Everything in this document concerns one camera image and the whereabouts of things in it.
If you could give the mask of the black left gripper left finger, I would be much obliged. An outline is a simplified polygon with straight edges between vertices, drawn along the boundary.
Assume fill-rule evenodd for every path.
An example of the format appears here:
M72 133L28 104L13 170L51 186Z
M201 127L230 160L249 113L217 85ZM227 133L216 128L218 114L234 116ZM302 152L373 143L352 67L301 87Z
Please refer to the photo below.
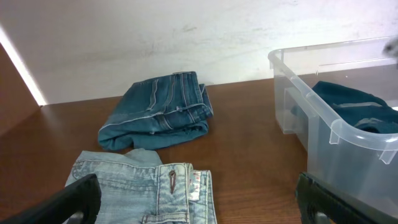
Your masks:
M100 184L96 174L88 174L1 224L94 224L100 207Z

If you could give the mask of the clear plastic storage container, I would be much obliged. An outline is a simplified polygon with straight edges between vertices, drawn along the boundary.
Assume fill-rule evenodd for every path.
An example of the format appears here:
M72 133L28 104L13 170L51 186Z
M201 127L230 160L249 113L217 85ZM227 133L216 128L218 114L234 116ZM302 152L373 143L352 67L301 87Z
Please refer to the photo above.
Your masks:
M275 116L308 153L307 170L338 190L397 216L397 133L353 127L314 91L330 82L372 94L397 111L397 62L383 47L392 37L274 50Z

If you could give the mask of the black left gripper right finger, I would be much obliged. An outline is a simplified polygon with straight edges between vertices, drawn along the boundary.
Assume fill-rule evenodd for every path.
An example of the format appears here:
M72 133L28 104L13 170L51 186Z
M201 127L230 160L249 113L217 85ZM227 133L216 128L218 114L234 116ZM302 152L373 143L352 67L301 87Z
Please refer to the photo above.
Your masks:
M306 172L298 176L295 198L303 224L397 224L397 218Z

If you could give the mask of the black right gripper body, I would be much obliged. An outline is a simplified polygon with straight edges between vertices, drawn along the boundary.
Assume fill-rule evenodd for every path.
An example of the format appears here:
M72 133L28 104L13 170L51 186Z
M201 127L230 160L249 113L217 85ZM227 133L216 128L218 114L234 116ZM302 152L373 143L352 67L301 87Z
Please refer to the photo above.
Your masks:
M397 62L398 58L398 38L388 40L383 47L382 53L389 58L393 58Z

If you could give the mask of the light blue folded jeans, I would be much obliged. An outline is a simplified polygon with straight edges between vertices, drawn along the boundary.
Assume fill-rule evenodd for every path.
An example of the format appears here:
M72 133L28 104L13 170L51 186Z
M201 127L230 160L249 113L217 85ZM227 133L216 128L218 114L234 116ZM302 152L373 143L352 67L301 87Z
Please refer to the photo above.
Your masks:
M82 151L66 184L88 174L101 189L97 223L217 223L211 172L191 163L164 164L145 149Z

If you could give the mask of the dark blue folded jeans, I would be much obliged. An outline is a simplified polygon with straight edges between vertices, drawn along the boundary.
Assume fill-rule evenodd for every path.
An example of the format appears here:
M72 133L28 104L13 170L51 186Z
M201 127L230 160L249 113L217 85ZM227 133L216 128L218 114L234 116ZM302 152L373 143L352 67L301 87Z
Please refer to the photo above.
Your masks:
M161 149L206 135L212 116L195 72L155 77L128 89L99 129L98 144L107 151Z

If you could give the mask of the dark blue garment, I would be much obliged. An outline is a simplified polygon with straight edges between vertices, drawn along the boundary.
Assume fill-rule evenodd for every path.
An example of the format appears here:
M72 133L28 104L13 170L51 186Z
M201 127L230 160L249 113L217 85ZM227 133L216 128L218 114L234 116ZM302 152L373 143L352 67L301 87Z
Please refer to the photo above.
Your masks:
M381 98L323 81L313 91L353 127L370 133L397 133L397 111Z

